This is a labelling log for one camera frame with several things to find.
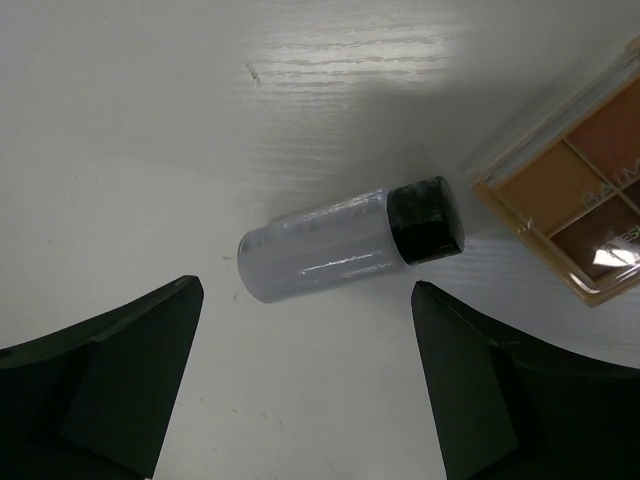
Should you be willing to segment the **brown eyeshadow palette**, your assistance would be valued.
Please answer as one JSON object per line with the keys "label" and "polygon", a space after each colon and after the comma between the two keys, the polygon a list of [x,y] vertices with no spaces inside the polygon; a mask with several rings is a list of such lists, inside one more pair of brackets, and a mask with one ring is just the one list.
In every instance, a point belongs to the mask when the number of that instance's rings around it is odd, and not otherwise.
{"label": "brown eyeshadow palette", "polygon": [[586,304],[638,286],[639,42],[472,189]]}

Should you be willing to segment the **clear bottle black cap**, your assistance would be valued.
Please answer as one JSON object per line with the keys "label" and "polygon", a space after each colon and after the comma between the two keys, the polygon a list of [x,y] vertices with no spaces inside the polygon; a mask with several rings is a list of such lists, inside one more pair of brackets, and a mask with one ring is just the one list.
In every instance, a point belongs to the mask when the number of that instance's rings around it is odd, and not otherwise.
{"label": "clear bottle black cap", "polygon": [[357,197],[247,232],[236,260],[263,303],[395,274],[463,252],[465,235],[442,177]]}

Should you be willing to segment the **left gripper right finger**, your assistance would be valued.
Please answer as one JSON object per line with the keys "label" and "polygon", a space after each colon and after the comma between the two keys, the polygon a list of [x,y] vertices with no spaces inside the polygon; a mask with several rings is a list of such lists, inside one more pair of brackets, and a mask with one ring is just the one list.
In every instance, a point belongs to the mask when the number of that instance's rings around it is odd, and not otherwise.
{"label": "left gripper right finger", "polygon": [[428,282],[411,307],[448,478],[638,477],[637,369],[551,345]]}

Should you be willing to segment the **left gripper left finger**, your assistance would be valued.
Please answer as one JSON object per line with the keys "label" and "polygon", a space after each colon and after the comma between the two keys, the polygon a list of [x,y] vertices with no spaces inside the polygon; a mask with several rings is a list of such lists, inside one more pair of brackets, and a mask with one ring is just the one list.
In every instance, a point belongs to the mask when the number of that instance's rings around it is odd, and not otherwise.
{"label": "left gripper left finger", "polygon": [[183,276],[2,349],[2,478],[152,478],[203,302]]}

